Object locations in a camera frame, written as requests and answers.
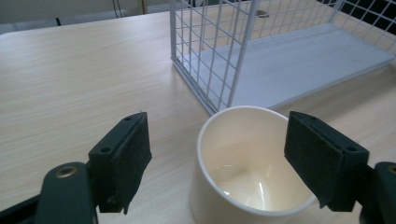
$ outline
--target light wood tabletop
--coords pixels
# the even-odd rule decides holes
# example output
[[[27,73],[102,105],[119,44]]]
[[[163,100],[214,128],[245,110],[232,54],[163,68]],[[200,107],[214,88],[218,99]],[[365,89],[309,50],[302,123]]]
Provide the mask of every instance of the light wood tabletop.
[[[40,192],[53,167],[88,160],[122,118],[148,112],[153,159],[127,216],[100,223],[194,223],[188,195],[209,118],[170,59],[169,13],[0,35],[0,210]],[[284,105],[396,161],[396,65]],[[312,204],[290,223],[358,223]]]

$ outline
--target ceramic cup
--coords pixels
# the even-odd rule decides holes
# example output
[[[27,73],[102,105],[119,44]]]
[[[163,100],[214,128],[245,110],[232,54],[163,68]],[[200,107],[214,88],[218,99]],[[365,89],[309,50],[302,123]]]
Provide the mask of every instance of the ceramic cup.
[[[282,223],[315,200],[284,157],[287,126],[286,117],[253,106],[205,123],[190,193],[198,223]]]

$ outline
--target wire basket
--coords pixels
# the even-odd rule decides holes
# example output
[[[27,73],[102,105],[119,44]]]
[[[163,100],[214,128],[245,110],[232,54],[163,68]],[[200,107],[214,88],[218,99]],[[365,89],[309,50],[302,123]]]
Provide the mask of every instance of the wire basket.
[[[390,63],[392,0],[174,0],[172,60],[206,110],[275,108]]]

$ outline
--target cup rim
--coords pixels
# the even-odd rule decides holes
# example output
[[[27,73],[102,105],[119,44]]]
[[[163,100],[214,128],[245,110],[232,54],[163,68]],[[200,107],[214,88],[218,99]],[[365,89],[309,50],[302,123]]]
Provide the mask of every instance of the cup rim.
[[[273,111],[267,108],[263,107],[258,107],[258,106],[252,106],[252,105],[239,105],[239,106],[233,106],[229,107],[226,109],[221,110],[220,112],[214,114],[212,117],[210,117],[204,126],[201,128],[201,131],[199,132],[198,135],[198,141],[197,141],[197,157],[198,157],[198,163],[200,166],[201,171],[203,172],[206,180],[209,182],[210,186],[216,191],[217,194],[219,194],[224,200],[227,202],[233,204],[234,206],[248,212],[251,214],[259,215],[259,216],[266,216],[266,217],[284,217],[288,215],[295,214],[297,212],[300,212],[304,210],[308,205],[312,204],[314,200],[316,199],[314,193],[311,193],[311,196],[303,203],[299,204],[298,206],[292,207],[290,209],[282,210],[282,211],[265,211],[253,207],[249,207],[245,204],[242,204],[238,202],[237,200],[233,199],[232,197],[227,196],[223,190],[215,183],[215,181],[212,179],[212,177],[209,175],[209,172],[206,170],[205,165],[204,165],[204,160],[202,158],[202,139],[204,136],[204,132],[209,126],[209,124],[214,120],[216,117],[222,115],[223,113],[229,112],[231,110],[236,110],[236,109],[255,109],[255,110],[261,110],[265,111],[271,114],[274,114],[282,119],[289,120],[287,117]]]

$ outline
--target metal grid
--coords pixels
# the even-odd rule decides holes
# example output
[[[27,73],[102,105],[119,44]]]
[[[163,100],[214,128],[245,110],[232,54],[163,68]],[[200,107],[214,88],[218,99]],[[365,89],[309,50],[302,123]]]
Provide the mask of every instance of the metal grid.
[[[362,7],[361,0],[219,0],[201,7],[192,1],[171,1],[172,60],[210,113],[229,107],[244,62],[248,41],[331,23],[392,54],[396,53],[395,7],[387,0],[382,11]],[[355,18],[359,11],[361,17]],[[366,17],[375,16],[372,24]],[[375,27],[378,23],[386,27]]]

